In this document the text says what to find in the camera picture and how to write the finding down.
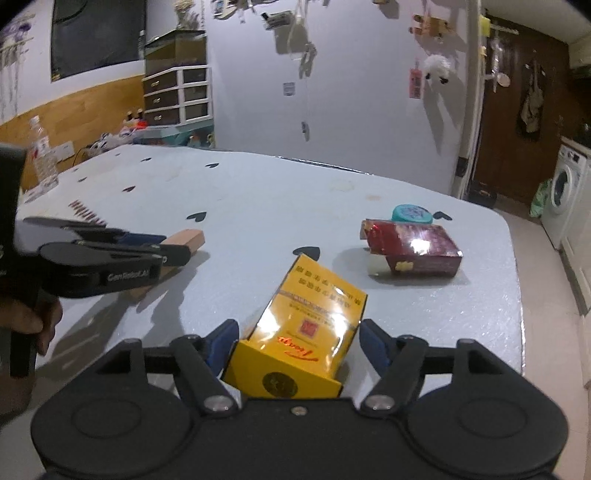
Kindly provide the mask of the person left hand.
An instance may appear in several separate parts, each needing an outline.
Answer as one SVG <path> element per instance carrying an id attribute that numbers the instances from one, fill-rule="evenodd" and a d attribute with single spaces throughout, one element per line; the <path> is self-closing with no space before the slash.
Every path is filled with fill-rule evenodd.
<path id="1" fill-rule="evenodd" d="M 37 353 L 45 356 L 61 321 L 63 308 L 57 298 L 43 300 L 36 310 L 17 300 L 1 301 L 1 327 L 35 337 Z"/>

